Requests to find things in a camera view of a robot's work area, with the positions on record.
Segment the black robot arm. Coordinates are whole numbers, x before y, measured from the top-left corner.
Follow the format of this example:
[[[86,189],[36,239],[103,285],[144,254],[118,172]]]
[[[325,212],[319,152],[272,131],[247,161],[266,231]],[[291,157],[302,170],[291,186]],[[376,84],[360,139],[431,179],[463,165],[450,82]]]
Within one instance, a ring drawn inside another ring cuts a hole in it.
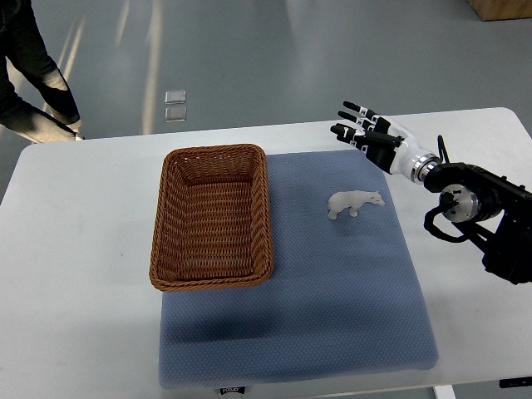
[[[446,242],[472,242],[486,272],[529,283],[531,193],[479,166],[451,163],[442,136],[437,143],[442,162],[424,174],[423,185],[440,197],[425,215],[425,230]]]

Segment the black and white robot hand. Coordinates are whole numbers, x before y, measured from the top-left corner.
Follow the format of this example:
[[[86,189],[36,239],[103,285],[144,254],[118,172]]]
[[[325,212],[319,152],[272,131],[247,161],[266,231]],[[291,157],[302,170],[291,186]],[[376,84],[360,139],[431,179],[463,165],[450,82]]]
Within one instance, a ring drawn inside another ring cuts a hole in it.
[[[421,184],[441,158],[419,145],[403,125],[350,101],[338,112],[343,122],[330,128],[337,140],[360,150],[380,170]]]

